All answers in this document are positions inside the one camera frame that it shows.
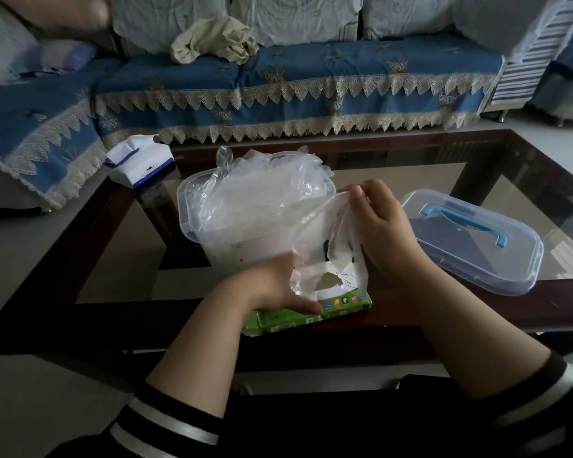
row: black sleeve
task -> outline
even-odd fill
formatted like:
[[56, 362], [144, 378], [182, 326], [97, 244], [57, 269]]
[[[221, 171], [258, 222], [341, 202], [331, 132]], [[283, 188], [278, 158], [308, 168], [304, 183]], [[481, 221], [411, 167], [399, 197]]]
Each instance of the black sleeve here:
[[573, 367], [554, 352], [532, 377], [481, 400], [478, 407], [502, 448], [515, 455], [573, 451]]
[[47, 458], [206, 456], [215, 451], [222, 420], [144, 385], [100, 435], [62, 444]]

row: lid with blue handle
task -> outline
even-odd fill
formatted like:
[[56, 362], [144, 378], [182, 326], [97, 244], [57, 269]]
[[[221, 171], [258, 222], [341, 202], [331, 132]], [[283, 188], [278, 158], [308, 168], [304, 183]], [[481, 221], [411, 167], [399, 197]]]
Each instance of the lid with blue handle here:
[[420, 246], [443, 269], [502, 295], [535, 285], [543, 242], [528, 225], [429, 189], [402, 205]]

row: floor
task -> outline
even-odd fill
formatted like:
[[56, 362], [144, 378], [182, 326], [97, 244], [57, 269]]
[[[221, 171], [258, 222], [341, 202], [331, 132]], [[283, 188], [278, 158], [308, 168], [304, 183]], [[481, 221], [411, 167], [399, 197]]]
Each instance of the floor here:
[[[504, 124], [482, 120], [476, 125], [478, 129], [504, 127], [573, 173], [573, 125], [558, 129], [523, 113], [510, 113]], [[92, 178], [81, 198], [59, 212], [0, 220], [0, 307], [101, 181], [101, 175]], [[238, 379], [248, 382], [257, 394], [327, 392], [378, 389], [411, 372], [447, 376], [440, 364], [419, 364], [244, 373]], [[38, 358], [0, 357], [0, 458], [39, 458], [62, 441], [97, 433], [129, 397]]]

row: hand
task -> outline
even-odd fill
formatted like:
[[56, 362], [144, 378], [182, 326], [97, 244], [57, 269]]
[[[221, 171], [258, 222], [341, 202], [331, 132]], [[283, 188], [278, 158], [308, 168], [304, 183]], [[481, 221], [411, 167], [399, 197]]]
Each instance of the hand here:
[[220, 286], [228, 286], [229, 292], [243, 297], [246, 315], [259, 309], [290, 309], [304, 314], [320, 314], [320, 302], [296, 295], [290, 288], [295, 260], [292, 252], [275, 256], [227, 278]]
[[350, 205], [363, 248], [383, 273], [406, 280], [430, 262], [401, 203], [382, 180], [367, 180], [340, 191], [350, 192]]

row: person's right hand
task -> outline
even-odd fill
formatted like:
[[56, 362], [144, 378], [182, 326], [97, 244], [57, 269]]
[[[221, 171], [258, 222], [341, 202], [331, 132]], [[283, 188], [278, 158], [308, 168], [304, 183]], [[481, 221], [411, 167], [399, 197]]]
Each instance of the person's right hand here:
[[367, 180], [340, 191], [350, 192], [363, 248], [384, 274], [406, 280], [431, 263], [418, 244], [401, 203], [382, 180]]

